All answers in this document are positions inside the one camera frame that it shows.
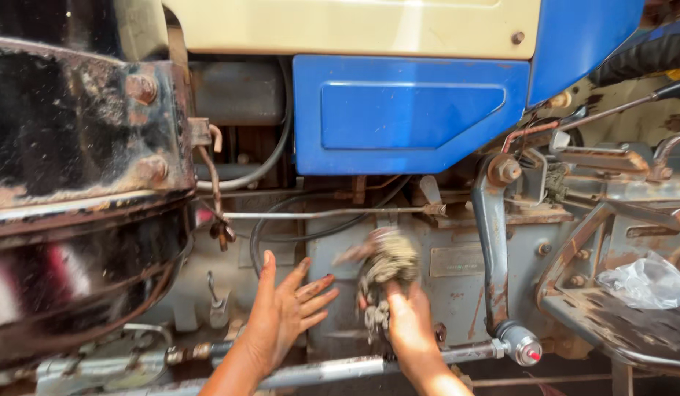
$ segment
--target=rusty bracket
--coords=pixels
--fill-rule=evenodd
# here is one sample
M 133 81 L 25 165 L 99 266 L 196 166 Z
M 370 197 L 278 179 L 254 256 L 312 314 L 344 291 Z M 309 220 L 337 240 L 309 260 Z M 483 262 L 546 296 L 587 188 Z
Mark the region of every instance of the rusty bracket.
M 189 117 L 188 125 L 191 127 L 191 146 L 210 146 L 210 121 L 207 118 Z
M 540 281 L 536 286 L 536 305 L 539 310 L 543 311 L 543 298 L 555 289 L 555 285 L 563 275 L 567 264 L 577 255 L 580 248 L 594 234 L 596 229 L 612 214 L 680 231 L 680 208 L 654 209 L 612 199 L 601 201 L 574 229 L 567 242 L 559 249 L 552 262 L 540 276 Z
M 648 163 L 632 150 L 616 148 L 572 147 L 569 135 L 563 131 L 555 131 L 550 141 L 550 152 L 560 161 L 577 164 L 584 168 L 614 171 L 633 175 L 647 175 L 650 172 Z

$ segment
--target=black hose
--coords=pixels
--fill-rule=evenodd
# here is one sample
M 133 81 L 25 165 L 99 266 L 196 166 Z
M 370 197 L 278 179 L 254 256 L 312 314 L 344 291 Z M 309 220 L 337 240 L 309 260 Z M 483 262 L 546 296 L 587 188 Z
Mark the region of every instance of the black hose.
M 386 205 L 386 203 L 392 200 L 398 194 L 398 192 L 401 191 L 401 189 L 406 185 L 406 183 L 408 183 L 408 180 L 410 179 L 411 179 L 410 175 L 404 176 L 404 178 L 396 185 L 396 187 L 393 188 L 393 190 L 391 190 L 384 198 L 382 198 L 381 201 L 379 201 L 379 203 L 374 205 L 374 208 L 380 208 Z M 297 195 L 295 197 L 287 198 L 279 203 L 276 203 L 274 206 L 269 208 L 267 213 L 277 212 L 280 209 L 283 209 L 284 207 L 296 202 L 307 201 L 309 199 L 332 198 L 333 196 L 334 193 L 331 192 L 323 193 L 317 192 L 306 195 Z M 262 229 L 264 228 L 264 225 L 267 223 L 268 219 L 260 219 L 259 221 L 257 221 L 257 224 L 255 224 L 254 228 L 252 229 L 252 233 L 250 234 L 250 257 L 252 258 L 252 267 L 254 267 L 254 271 L 257 273 L 257 277 L 259 277 L 259 274 L 262 270 L 262 259 L 259 252 L 259 243 L 262 240 L 267 242 L 303 242 L 323 238 L 344 231 L 350 227 L 353 227 L 354 225 L 358 224 L 362 220 L 365 220 L 369 216 L 370 213 L 365 213 L 336 227 L 329 228 L 323 231 L 318 231 L 308 235 L 301 235 L 298 237 L 274 237 L 272 235 L 268 235 L 267 237 L 264 238 L 260 238 L 260 233 L 262 232 Z

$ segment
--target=bolt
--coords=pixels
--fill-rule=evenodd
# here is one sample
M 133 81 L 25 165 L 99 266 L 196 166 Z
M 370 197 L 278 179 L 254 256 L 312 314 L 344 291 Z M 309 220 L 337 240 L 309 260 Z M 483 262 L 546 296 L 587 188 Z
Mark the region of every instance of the bolt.
M 433 330 L 435 331 L 435 340 L 437 342 L 445 342 L 445 339 L 448 337 L 448 328 L 438 322 L 433 326 Z
M 248 156 L 247 154 L 244 154 L 244 153 L 240 154 L 239 156 L 237 156 L 237 163 L 238 164 L 248 164 L 248 163 L 250 163 L 250 156 Z
M 548 253 L 552 251 L 552 245 L 549 243 L 544 243 L 538 248 L 538 253 L 540 256 L 547 256 Z
M 144 180 L 159 183 L 166 178 L 168 172 L 166 161 L 158 155 L 145 157 L 137 162 L 137 174 Z
M 526 34 L 523 32 L 515 32 L 511 34 L 511 42 L 518 45 L 526 39 Z
M 576 275 L 573 276 L 572 278 L 569 279 L 569 282 L 575 286 L 583 286 L 584 285 L 584 278 Z
M 521 176 L 521 166 L 514 159 L 507 159 L 496 166 L 496 175 L 502 183 L 513 183 Z
M 138 103 L 147 105 L 157 97 L 157 82 L 151 76 L 132 74 L 125 79 L 124 90 Z
M 574 255 L 574 257 L 576 257 L 578 259 L 580 258 L 582 260 L 588 260 L 589 256 L 590 256 L 590 253 L 587 249 L 582 249 L 579 252 L 577 252 L 577 254 Z

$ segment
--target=rusty frame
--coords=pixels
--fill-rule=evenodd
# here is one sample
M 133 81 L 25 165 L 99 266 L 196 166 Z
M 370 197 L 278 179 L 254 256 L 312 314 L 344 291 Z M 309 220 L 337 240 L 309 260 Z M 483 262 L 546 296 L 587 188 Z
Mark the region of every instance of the rusty frame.
M 567 242 L 560 247 L 536 285 L 536 306 L 543 311 L 543 298 L 555 292 L 569 262 L 580 248 L 612 214 L 641 220 L 646 223 L 680 231 L 680 208 L 653 209 L 648 206 L 614 200 L 601 201 L 574 229 Z

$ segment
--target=metal rod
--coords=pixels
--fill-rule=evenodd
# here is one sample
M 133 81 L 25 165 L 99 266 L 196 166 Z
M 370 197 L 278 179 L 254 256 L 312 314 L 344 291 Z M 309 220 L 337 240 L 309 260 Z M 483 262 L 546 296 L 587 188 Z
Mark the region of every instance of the metal rod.
M 660 374 L 634 373 L 634 378 L 656 378 Z M 518 385 L 537 385 L 539 383 L 561 383 L 561 382 L 584 382 L 584 381 L 608 381 L 611 374 L 586 374 L 586 375 L 565 375 L 558 377 L 532 377 L 532 378 L 501 378 L 497 380 L 473 380 L 472 386 L 475 388 L 492 388 L 497 386 L 518 386 Z M 200 378 L 175 384 L 164 385 L 161 388 L 149 388 L 142 390 L 130 390 L 128 392 L 117 392 L 98 394 L 98 396 L 195 396 L 206 383 L 207 378 Z
M 558 129 L 561 130 L 561 131 L 567 131 L 568 129 L 577 128 L 578 126 L 586 124 L 587 122 L 596 121 L 596 120 L 598 120 L 600 118 L 604 118 L 608 115 L 610 116 L 611 114 L 620 113 L 624 110 L 628 110 L 631 107 L 639 106 L 640 104 L 643 104 L 643 103 L 654 102 L 656 99 L 657 99 L 657 94 L 655 92 L 652 92 L 649 95 L 646 95 L 646 96 L 644 96 L 640 99 L 634 100 L 633 102 L 624 103 L 624 104 L 621 104 L 620 106 L 614 107 L 613 109 L 609 109 L 607 111 L 602 111 L 601 113 L 592 114 L 588 117 L 581 118 L 577 121 L 572 121 L 568 124 L 560 125 Z
M 429 206 L 416 208 L 349 208 L 334 209 L 315 213 L 236 213 L 225 212 L 227 219 L 321 219 L 324 217 L 342 216 L 345 214 L 363 213 L 425 213 Z
M 530 135 L 531 133 L 536 133 L 536 132 L 541 132 L 541 131 L 546 131 L 548 129 L 553 129 L 557 128 L 560 131 L 567 131 L 572 128 L 577 128 L 580 125 L 586 124 L 587 122 L 592 122 L 596 121 L 600 118 L 604 118 L 606 116 L 610 116 L 611 114 L 616 114 L 620 113 L 624 110 L 628 110 L 631 107 L 636 107 L 640 104 L 643 103 L 648 103 L 648 102 L 654 102 L 657 100 L 657 94 L 655 92 L 650 93 L 649 95 L 646 95 L 640 99 L 634 100 L 633 102 L 629 103 L 624 103 L 621 104 L 620 106 L 614 107 L 613 109 L 609 109 L 607 111 L 602 111 L 601 113 L 596 113 L 592 114 L 588 117 L 581 118 L 577 121 L 572 121 L 566 124 L 559 124 L 559 121 L 553 121 L 553 122 L 548 122 L 547 124 L 544 125 L 538 125 L 537 127 L 531 127 L 531 128 L 526 128 L 526 129 L 521 129 L 518 131 L 513 131 L 506 136 L 506 139 L 504 140 L 504 145 L 501 148 L 501 152 L 507 153 L 509 152 L 509 148 L 511 148 L 511 143 L 513 140 L 520 136 L 524 135 Z
M 634 378 L 655 378 L 660 374 L 634 374 Z M 494 386 L 514 386 L 514 385 L 537 385 L 539 383 L 560 383 L 560 382 L 584 382 L 584 381 L 607 381 L 611 379 L 611 374 L 585 374 L 585 375 L 563 375 L 559 377 L 530 377 L 530 378 L 502 378 L 498 380 L 475 380 L 472 386 L 475 388 L 491 388 Z
M 500 359 L 505 346 L 499 340 L 477 342 L 454 346 L 442 351 L 446 364 L 472 362 L 484 359 Z M 397 373 L 397 362 L 389 362 L 381 356 L 361 356 L 352 359 L 329 360 L 326 362 L 302 364 L 280 368 L 259 383 L 257 389 L 291 388 L 303 385 L 364 378 L 374 375 Z M 207 379 L 186 381 L 175 386 L 128 390 L 101 394 L 100 396 L 195 396 L 201 391 Z
M 497 356 L 503 356 L 503 348 L 503 344 L 498 340 L 455 346 L 443 351 L 442 359 L 446 364 L 495 359 Z M 314 385 L 399 371 L 398 362 L 388 362 L 381 356 L 362 356 L 280 368 L 260 382 L 257 388 L 272 389 Z

